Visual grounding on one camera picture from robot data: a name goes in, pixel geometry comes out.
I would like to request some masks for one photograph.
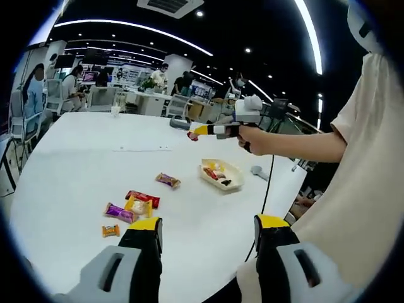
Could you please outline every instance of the office chair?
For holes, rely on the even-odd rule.
[[[47,94],[45,109],[49,109],[51,112],[55,112],[58,116],[60,116],[63,104],[70,101],[70,99],[63,99],[62,80],[46,80],[46,89]]]
[[[167,106],[166,117],[180,117],[185,120],[188,112],[189,97],[177,95],[172,96],[170,103]]]
[[[121,89],[117,87],[91,86],[87,99],[87,110],[90,112],[110,112],[120,91]]]
[[[40,132],[40,125],[42,120],[40,116],[42,112],[26,118],[24,115],[24,105],[21,99],[21,91],[15,91],[11,94],[10,98],[10,134],[14,140],[20,141],[23,145],[27,144],[28,152],[31,153],[31,140],[38,138]],[[35,129],[31,132],[27,132],[27,126],[29,122],[35,118],[38,119],[38,123],[35,125]]]

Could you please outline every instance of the cup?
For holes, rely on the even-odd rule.
[[[120,107],[120,106],[112,106],[112,107],[111,107],[111,113],[112,113],[112,115],[114,116],[114,118],[118,118],[120,111],[121,111],[121,107]]]

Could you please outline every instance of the beige shirt sleeve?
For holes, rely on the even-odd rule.
[[[357,100],[362,94],[362,77],[360,77],[356,84],[352,96],[349,98],[347,104],[343,107],[337,117],[331,122],[331,127],[334,131],[338,131],[345,142],[349,142],[352,129],[357,118]]]

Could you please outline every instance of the black ceiling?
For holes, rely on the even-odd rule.
[[[204,12],[202,18],[193,11],[179,20],[139,8],[136,2],[75,0],[58,23],[79,19],[137,23],[194,43],[211,52],[213,57],[159,33],[124,25],[68,25],[54,28],[50,38],[67,41],[110,40],[70,42],[68,47],[86,47],[88,42],[90,46],[131,52],[144,49],[145,54],[161,59],[165,57],[162,52],[119,41],[153,47],[168,54],[186,53],[194,61],[195,70],[211,74],[212,78],[221,82],[227,81],[236,71],[242,71],[244,77],[255,82],[270,97],[274,97],[274,94],[281,97],[282,92],[286,92],[285,96],[302,110],[301,117],[314,125],[318,116],[317,94],[321,92],[324,95],[322,119],[325,129],[347,101],[360,72],[363,51],[349,33],[347,7],[337,0],[305,0],[323,57],[321,76],[316,73],[309,35],[294,0],[205,0],[204,5],[198,8]],[[252,50],[250,54],[244,52],[246,47]],[[135,57],[142,61],[154,61]],[[246,85],[244,93],[261,95],[251,85]]]

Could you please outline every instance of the white round table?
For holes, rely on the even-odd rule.
[[[224,194],[200,179],[202,158],[241,168],[241,191]],[[266,182],[249,169],[269,170],[271,157],[255,157],[237,139],[201,136],[198,142],[159,117],[110,113],[63,115],[28,159],[11,208],[11,231],[50,294],[69,292],[81,268],[118,237],[103,225],[128,224],[103,216],[108,202],[124,206],[129,190],[161,197],[163,218],[160,301],[200,303],[221,289],[244,261],[254,239]],[[285,217],[306,172],[275,157],[265,213]],[[160,172],[181,180],[175,191],[155,181]]]

